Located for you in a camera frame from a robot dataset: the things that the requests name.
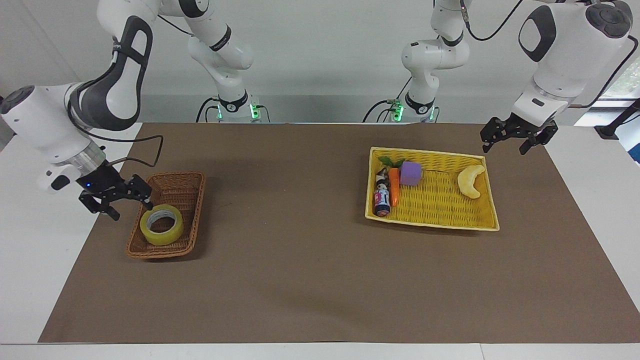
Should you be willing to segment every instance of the purple cube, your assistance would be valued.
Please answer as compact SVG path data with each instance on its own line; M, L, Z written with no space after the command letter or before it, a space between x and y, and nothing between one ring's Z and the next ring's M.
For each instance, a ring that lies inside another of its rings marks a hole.
M422 167L418 163L405 161L400 167L400 184L417 186L422 179Z

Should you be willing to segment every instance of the roll of tape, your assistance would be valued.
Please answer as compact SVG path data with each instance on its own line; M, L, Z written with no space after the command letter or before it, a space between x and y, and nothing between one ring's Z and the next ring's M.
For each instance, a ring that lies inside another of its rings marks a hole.
M171 229L156 233L151 231L151 225L161 218L172 218L173 226ZM155 246L165 246L176 242L182 236L184 231L184 223L182 222L182 214L171 205L157 205L153 209L147 211L140 219L140 230L147 241Z

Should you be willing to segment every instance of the brown mat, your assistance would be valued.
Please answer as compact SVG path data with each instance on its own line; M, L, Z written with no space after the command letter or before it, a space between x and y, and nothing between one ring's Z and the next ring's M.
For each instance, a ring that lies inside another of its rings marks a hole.
M498 233L364 218L373 145L481 154L480 126L145 124L208 178L195 250L128 259L101 217L41 342L628 343L640 314L544 148L488 155ZM150 159L155 144L132 156Z

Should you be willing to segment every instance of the brown basket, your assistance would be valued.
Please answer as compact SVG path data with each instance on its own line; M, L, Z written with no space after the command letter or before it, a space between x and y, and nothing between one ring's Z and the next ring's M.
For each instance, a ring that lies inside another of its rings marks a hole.
M201 172L168 172L148 178L147 183L152 189L151 202L154 205L175 206L182 214L184 232L173 244L167 246L150 244L140 230L140 218L146 211L141 205L127 243L127 256L134 259L165 259L189 254L195 246L198 235L205 181L206 178ZM154 231L167 231L171 226L172 222L163 223L163 219L160 219L154 224Z

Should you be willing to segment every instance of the yellow toy banana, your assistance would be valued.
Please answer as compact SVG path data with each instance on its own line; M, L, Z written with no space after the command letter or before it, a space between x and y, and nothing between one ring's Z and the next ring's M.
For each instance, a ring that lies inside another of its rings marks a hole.
M463 195L471 199L480 197L480 192L474 188L474 183L478 175L484 172L484 166L474 165L466 168L458 175L458 186Z

